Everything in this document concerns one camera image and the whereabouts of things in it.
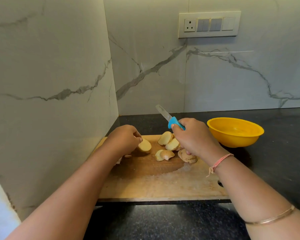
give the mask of kitchen counter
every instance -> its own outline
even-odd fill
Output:
[[[173,116],[204,122],[234,117],[261,125],[265,134],[254,145],[228,150],[300,209],[300,108]],[[168,130],[160,114],[148,114],[120,116],[109,132],[127,124],[143,135]],[[229,201],[104,203],[92,214],[84,239],[249,239],[241,218],[220,202]]]

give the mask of gold bangle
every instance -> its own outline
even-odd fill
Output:
[[[268,218],[268,219],[262,220],[262,221],[256,221],[256,222],[245,221],[245,223],[248,224],[248,225],[262,225],[262,224],[273,223],[273,222],[276,222],[276,221],[278,221],[282,218],[285,218],[285,217],[291,215],[292,212],[294,211],[294,209],[295,209],[294,205],[291,205],[291,207],[288,210],[286,210],[285,212],[283,212],[280,215],[277,215],[275,217]]]

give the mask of pink thread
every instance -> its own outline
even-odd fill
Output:
[[[221,157],[218,161],[216,161],[216,163],[212,166],[212,167],[209,167],[209,175],[207,177],[210,176],[210,173],[214,173],[214,171],[216,170],[217,166],[219,166],[219,164],[225,160],[227,157],[230,157],[230,156],[234,156],[233,154],[228,154],[228,155],[225,155],[223,157]]]

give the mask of blue knife handle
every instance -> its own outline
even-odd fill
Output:
[[[178,125],[181,129],[183,129],[184,131],[186,130],[186,128],[179,123],[179,121],[177,120],[176,117],[172,117],[170,120],[169,120],[169,124],[168,124],[168,128],[171,129],[171,125],[173,124],[176,124]]]

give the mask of left arm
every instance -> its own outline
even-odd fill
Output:
[[[6,240],[81,240],[110,170],[142,141],[131,125],[115,129],[91,157]]]

